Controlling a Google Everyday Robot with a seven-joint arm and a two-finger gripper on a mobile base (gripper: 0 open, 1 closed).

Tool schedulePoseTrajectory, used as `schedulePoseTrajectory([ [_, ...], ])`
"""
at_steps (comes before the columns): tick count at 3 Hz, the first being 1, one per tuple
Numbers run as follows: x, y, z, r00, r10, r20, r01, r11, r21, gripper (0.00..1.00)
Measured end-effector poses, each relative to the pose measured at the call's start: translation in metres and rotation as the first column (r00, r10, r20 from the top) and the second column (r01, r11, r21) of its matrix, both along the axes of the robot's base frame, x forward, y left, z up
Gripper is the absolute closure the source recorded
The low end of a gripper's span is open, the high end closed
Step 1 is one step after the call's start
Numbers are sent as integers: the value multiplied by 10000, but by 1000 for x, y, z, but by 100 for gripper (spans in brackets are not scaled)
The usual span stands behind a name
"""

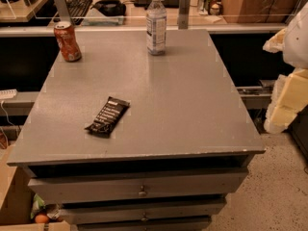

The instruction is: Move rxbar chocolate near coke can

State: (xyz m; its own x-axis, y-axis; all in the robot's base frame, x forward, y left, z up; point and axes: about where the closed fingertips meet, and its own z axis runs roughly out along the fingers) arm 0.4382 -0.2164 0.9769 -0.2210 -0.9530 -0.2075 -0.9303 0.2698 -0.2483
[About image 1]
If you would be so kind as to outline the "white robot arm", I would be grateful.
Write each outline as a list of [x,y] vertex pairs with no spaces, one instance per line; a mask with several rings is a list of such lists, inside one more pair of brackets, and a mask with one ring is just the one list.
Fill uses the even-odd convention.
[[308,105],[308,3],[286,28],[266,41],[263,49],[281,51],[283,61],[294,68],[291,74],[278,76],[266,112],[265,130],[278,134]]

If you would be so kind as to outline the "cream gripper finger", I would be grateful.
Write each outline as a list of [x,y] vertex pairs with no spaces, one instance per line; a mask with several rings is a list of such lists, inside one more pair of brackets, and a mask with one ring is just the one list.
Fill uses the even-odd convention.
[[279,75],[274,83],[264,128],[268,133],[283,132],[308,105],[308,70],[295,69]]
[[273,37],[265,42],[263,49],[270,53],[277,53],[283,50],[284,37],[286,34],[286,29],[281,29]]

